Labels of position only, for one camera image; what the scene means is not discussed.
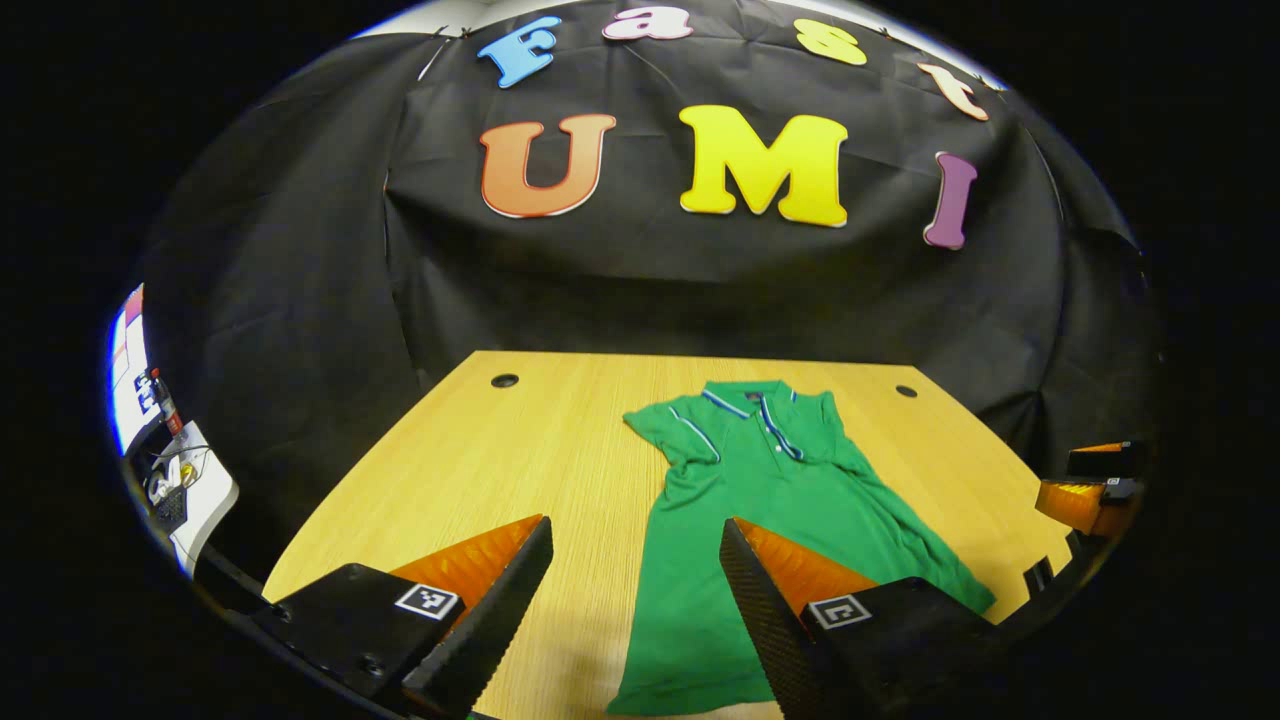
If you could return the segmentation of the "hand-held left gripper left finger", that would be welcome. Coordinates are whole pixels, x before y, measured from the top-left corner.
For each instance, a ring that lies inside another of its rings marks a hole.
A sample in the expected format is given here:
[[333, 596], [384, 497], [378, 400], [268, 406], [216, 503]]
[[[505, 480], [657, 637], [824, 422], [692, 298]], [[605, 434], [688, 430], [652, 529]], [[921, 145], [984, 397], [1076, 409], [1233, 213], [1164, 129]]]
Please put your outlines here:
[[541, 514], [383, 571], [348, 562], [253, 612], [288, 659], [397, 719], [466, 719], [554, 555]]

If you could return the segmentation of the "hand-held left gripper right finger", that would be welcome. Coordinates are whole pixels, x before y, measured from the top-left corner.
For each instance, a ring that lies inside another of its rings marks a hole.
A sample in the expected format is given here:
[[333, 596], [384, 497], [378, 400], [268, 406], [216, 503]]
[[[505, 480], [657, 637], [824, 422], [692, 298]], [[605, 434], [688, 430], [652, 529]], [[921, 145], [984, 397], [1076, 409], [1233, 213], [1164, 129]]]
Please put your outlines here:
[[876, 583], [741, 518], [719, 562], [786, 719], [936, 719], [979, 689], [996, 626], [919, 577]]

